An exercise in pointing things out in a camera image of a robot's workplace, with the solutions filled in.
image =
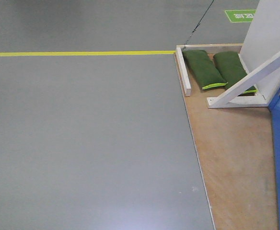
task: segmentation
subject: white wooden frame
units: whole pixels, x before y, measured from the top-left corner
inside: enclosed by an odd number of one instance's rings
[[[190,85],[190,81],[187,74],[186,65],[182,55],[182,48],[185,49],[203,49],[209,54],[216,54],[223,51],[235,51],[240,52],[242,44],[210,44],[210,45],[179,45],[176,46],[176,60],[178,68],[177,70],[181,76],[181,82],[183,84],[185,96],[190,96],[190,88],[186,87]],[[275,54],[272,58],[264,62],[258,68],[252,72],[248,72],[243,60],[241,59],[246,72],[248,73],[243,79],[233,85],[231,88],[226,90],[218,97],[207,98],[208,108],[229,108],[229,107],[267,107],[268,102],[265,97],[257,92],[254,96],[239,96],[246,89],[255,85],[259,80],[265,78],[267,75],[275,71],[280,67],[280,52]]]

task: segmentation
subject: green bag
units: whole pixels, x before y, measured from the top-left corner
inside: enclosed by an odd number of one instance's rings
[[[183,51],[184,60],[203,90],[227,84],[205,50]]]
[[[240,62],[240,58],[237,52],[221,52],[215,54],[213,56],[213,59],[222,77],[228,81],[228,84],[225,86],[226,89],[231,88],[247,75]],[[242,94],[252,92],[257,92],[257,89],[254,86],[247,89]]]

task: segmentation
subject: yellow line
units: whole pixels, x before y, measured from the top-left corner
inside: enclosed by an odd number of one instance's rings
[[[89,51],[89,52],[3,52],[0,57],[26,56],[109,56],[109,55],[156,55],[173,54],[174,50],[144,50],[144,51]]]

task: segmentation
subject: green floor sticker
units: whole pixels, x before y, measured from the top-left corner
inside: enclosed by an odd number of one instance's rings
[[[250,23],[256,10],[230,10],[225,11],[226,16],[232,23]]]

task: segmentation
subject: white wall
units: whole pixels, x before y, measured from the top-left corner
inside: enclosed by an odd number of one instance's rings
[[[280,0],[260,0],[240,55],[249,71],[280,51]],[[258,84],[268,102],[280,86],[280,68]]]

